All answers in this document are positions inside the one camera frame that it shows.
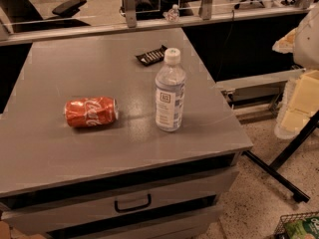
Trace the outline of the clear blue plastic water bottle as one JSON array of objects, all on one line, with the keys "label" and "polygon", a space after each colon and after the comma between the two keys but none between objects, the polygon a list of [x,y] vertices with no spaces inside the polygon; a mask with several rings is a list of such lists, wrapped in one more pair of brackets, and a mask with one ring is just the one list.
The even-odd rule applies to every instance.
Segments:
[{"label": "clear blue plastic water bottle", "polygon": [[176,131],[182,121],[186,73],[178,48],[166,49],[163,60],[156,76],[156,124],[164,131]]}]

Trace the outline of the black snack wrapper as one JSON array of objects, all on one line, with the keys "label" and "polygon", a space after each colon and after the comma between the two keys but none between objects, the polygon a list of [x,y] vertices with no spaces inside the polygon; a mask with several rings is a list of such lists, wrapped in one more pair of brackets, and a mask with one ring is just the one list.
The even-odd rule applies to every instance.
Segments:
[{"label": "black snack wrapper", "polygon": [[158,49],[145,52],[140,55],[136,55],[136,58],[139,62],[141,62],[144,66],[150,66],[155,63],[161,62],[164,58],[164,52],[166,50],[166,46],[161,46]]}]

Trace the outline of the crushed red cola can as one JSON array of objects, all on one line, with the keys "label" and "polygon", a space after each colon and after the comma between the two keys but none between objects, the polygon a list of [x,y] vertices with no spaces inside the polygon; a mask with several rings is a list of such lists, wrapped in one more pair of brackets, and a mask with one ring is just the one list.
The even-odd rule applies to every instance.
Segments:
[{"label": "crushed red cola can", "polygon": [[66,102],[64,116],[68,126],[90,127],[116,121],[119,109],[113,98],[82,98]]}]

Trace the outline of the grey drawer cabinet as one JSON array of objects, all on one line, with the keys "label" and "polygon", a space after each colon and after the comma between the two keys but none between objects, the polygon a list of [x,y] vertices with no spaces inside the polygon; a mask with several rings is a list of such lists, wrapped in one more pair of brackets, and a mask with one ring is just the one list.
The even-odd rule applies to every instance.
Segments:
[{"label": "grey drawer cabinet", "polygon": [[[156,124],[157,66],[136,55],[161,46],[181,52],[186,72],[182,125]],[[66,102],[107,97],[119,118],[68,126]],[[37,42],[0,119],[2,217],[57,208],[120,188],[236,168],[251,142],[180,29]]]}]

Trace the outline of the upper grey drawer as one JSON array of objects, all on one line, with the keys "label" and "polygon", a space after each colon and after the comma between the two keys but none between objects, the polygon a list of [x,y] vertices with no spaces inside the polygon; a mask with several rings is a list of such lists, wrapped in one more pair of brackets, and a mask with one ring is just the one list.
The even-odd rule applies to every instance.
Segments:
[{"label": "upper grey drawer", "polygon": [[135,185],[99,193],[89,199],[76,199],[57,208],[37,208],[32,211],[12,211],[4,214],[4,220],[24,233],[41,233],[49,230],[90,223],[127,213],[115,211],[118,198],[149,193],[152,204],[135,213],[198,198],[216,196],[228,190],[238,171],[234,167],[221,168],[174,177],[163,181]]}]

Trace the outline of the grey drawer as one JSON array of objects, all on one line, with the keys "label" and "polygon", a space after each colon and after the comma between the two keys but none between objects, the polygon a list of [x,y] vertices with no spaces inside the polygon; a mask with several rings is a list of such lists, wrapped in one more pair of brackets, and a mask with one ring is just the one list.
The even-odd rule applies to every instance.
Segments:
[{"label": "grey drawer", "polygon": [[90,223],[127,213],[115,211],[118,198],[149,193],[152,204],[135,213],[198,198],[216,196],[228,190],[238,171],[234,167],[221,168],[174,177],[163,181],[135,185],[99,193],[89,199],[76,199],[57,208],[37,208],[32,211],[12,211],[4,214],[4,220],[24,233],[41,233],[49,230]]},{"label": "grey drawer", "polygon": [[209,196],[49,230],[47,234],[52,239],[189,239],[206,232],[222,211]]}]

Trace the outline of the grey metal bench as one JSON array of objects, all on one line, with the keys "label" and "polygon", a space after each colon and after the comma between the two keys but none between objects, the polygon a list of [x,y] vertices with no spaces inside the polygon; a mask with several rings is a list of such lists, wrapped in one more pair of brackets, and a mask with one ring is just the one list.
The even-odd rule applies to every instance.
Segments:
[{"label": "grey metal bench", "polygon": [[253,107],[265,107],[273,117],[276,117],[286,83],[289,80],[297,79],[303,73],[303,68],[297,68],[219,81],[216,86],[233,109],[245,110]]}]

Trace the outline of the lower grey drawer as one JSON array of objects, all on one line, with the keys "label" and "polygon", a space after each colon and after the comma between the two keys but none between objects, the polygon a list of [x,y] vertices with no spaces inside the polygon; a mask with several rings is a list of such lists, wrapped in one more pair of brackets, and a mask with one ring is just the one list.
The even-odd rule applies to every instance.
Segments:
[{"label": "lower grey drawer", "polygon": [[206,232],[222,211],[209,196],[49,230],[47,234],[52,239],[189,239]]}]

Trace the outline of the black metal stand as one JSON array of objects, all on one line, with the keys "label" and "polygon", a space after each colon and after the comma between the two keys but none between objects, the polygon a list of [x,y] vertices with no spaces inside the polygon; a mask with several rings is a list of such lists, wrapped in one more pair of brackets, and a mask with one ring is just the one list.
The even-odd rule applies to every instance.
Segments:
[{"label": "black metal stand", "polygon": [[286,148],[270,163],[265,163],[261,158],[250,150],[246,150],[243,154],[251,161],[257,164],[275,180],[293,193],[293,199],[297,202],[307,203],[310,197],[292,182],[284,178],[278,169],[288,160],[288,158],[298,149],[298,147],[307,139],[307,137],[319,127],[319,111],[309,120],[309,122],[301,129],[299,134],[286,146]]}]

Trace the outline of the white plastic bag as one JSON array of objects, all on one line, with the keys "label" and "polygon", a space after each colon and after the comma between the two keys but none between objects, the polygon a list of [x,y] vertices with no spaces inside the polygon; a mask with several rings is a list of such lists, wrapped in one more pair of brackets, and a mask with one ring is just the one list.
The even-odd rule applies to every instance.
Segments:
[{"label": "white plastic bag", "polygon": [[272,50],[291,53],[294,62],[308,70],[319,69],[319,4],[316,4],[299,25],[279,39]]}]

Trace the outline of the glass partition with metal posts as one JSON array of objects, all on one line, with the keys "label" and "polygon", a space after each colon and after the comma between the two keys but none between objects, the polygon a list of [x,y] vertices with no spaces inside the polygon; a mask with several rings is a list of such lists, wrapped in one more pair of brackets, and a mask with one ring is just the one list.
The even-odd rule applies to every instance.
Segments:
[{"label": "glass partition with metal posts", "polygon": [[[29,0],[45,19],[52,17],[52,10],[69,0]],[[314,0],[271,0],[269,8],[248,6],[234,10],[238,0],[87,0],[75,19],[88,23],[84,28],[68,30],[41,30],[14,33],[11,23],[1,10],[3,46],[32,43],[41,40],[63,39],[104,33],[127,32],[131,29],[148,30],[193,26],[243,19],[279,16],[285,13],[307,12]],[[179,19],[167,21],[163,13],[173,4],[178,6]]]}]

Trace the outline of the black office chair left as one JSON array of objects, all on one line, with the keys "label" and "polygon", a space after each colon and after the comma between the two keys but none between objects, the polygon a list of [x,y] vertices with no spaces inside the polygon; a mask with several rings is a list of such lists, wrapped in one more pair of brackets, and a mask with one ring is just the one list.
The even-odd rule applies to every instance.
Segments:
[{"label": "black office chair left", "polygon": [[0,0],[14,33],[88,26],[74,15],[87,0],[69,0],[52,10],[53,16],[43,18],[29,0]]}]

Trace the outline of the green package in basket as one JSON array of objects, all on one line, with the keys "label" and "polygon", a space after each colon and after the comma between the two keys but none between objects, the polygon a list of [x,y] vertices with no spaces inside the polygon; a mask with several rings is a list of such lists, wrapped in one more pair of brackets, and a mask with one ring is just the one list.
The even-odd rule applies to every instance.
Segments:
[{"label": "green package in basket", "polygon": [[289,239],[319,239],[319,217],[303,218],[284,224]]}]

